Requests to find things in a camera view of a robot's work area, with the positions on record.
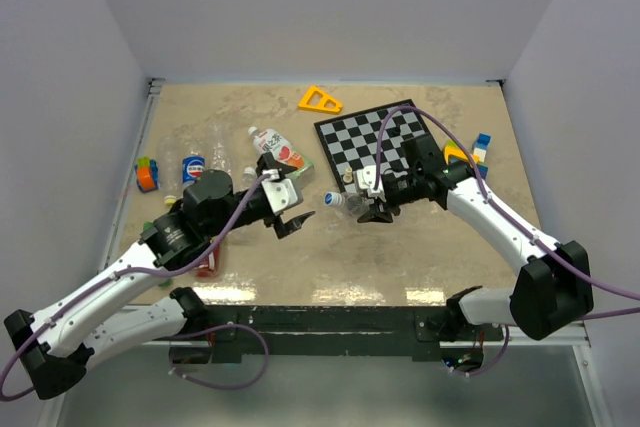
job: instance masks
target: yellow triangle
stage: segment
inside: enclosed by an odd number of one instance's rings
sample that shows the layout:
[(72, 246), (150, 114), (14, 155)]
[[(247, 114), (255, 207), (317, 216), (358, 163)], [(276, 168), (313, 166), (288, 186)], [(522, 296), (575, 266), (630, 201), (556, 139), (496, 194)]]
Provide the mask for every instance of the yellow triangle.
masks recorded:
[[(320, 100), (318, 100), (317, 104), (310, 105), (309, 102), (316, 94), (320, 95)], [(300, 99), (298, 108), (302, 110), (311, 110), (313, 112), (339, 114), (342, 110), (342, 102), (338, 102), (335, 97), (330, 96), (325, 91), (320, 90), (315, 85), (312, 85), (309, 87), (309, 90), (307, 90), (307, 93), (302, 96), (302, 99)]]

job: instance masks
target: black and white checkered board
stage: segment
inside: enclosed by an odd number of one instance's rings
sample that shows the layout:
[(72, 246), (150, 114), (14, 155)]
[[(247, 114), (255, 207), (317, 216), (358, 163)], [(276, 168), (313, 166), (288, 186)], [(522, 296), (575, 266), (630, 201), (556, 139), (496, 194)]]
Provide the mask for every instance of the black and white checkered board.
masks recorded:
[[(345, 185), (342, 181), (347, 167), (351, 167), (355, 173), (365, 165), (375, 165), (376, 142), (382, 120), (391, 109), (400, 105), (415, 107), (413, 101), (408, 99), (314, 124), (341, 192), (355, 192), (353, 183)], [(420, 115), (415, 112), (396, 112), (382, 136), (382, 172), (407, 169), (400, 144), (428, 132)]]

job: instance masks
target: wooden table surface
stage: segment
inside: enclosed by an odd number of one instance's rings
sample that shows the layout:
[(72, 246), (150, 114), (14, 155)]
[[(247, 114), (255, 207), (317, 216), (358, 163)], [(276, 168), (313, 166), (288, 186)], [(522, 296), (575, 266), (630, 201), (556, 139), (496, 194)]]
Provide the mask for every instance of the wooden table surface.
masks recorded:
[[(538, 218), (509, 115), (497, 86), (335, 85), (320, 86), (343, 102), (342, 114), (410, 98), (471, 147), (478, 133), (492, 136), (486, 163), (494, 192), (531, 223)], [(255, 166), (247, 129), (274, 128), (315, 164), (305, 202), (285, 220), (316, 210), (304, 228), (277, 240), (261, 223), (249, 227), (250, 243), (227, 239), (220, 275), (201, 281), (193, 274), (156, 287), (134, 303), (151, 304), (176, 286), (192, 286), (209, 304), (442, 305), (473, 285), (509, 287), (515, 277), (504, 260), (468, 225), (428, 201), (402, 208), (393, 224), (357, 224), (323, 207), (336, 184), (314, 130), (331, 114), (301, 111), (308, 86), (165, 85), (146, 138), (145, 155), (156, 156), (158, 140), (172, 131), (201, 136), (209, 122), (227, 122), (235, 161), (234, 181)], [(440, 145), (444, 135), (427, 122)], [(130, 189), (119, 253), (135, 242), (145, 221), (165, 210), (159, 192)]]

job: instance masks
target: gray wall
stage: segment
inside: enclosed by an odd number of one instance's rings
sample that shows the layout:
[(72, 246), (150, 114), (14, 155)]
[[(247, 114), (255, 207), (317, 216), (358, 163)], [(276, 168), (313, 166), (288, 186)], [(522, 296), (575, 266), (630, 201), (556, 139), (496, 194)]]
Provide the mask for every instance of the gray wall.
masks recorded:
[[(640, 292), (640, 2), (553, 0), (506, 84), (543, 227)], [(596, 292), (596, 310), (638, 305)], [(638, 425), (640, 317), (591, 322), (616, 426)]]
[(551, 0), (107, 0), (148, 74), (206, 80), (506, 77)]
[[(144, 77), (105, 0), (0, 0), (0, 316), (89, 279), (144, 106)], [(0, 328), (0, 362), (13, 348)], [(6, 392), (28, 385), (18, 366)], [(0, 404), (34, 425), (35, 395)]]

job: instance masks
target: beige table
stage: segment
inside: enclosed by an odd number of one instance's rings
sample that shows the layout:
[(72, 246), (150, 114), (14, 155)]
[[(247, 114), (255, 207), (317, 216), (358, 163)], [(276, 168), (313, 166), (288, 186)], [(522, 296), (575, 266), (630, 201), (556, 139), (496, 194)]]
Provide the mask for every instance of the beige table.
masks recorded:
[[(305, 203), (286, 218), (315, 209), (302, 231), (277, 240), (272, 229), (250, 226), (251, 245), (226, 242), (221, 274), (200, 282), (191, 274), (175, 286), (193, 286), (207, 303), (283, 305), (440, 305), (473, 285), (508, 287), (515, 277), (503, 259), (469, 226), (435, 203), (403, 207), (393, 224), (340, 219), (323, 208), (322, 196), (336, 185), (313, 123), (330, 114), (300, 111), (308, 86), (165, 85), (145, 155), (155, 157), (161, 136), (183, 124), (196, 135), (211, 121), (227, 121), (235, 152), (236, 182), (242, 167), (255, 165), (247, 129), (273, 127), (315, 163)], [(479, 132), (492, 136), (487, 164), (493, 190), (533, 224), (538, 219), (500, 88), (494, 86), (325, 86), (344, 103), (342, 113), (411, 98), (471, 146)], [(429, 125), (440, 145), (444, 136)], [(164, 212), (158, 192), (131, 191), (120, 252), (135, 242), (144, 221)], [(157, 287), (136, 303), (158, 301), (171, 288)]]

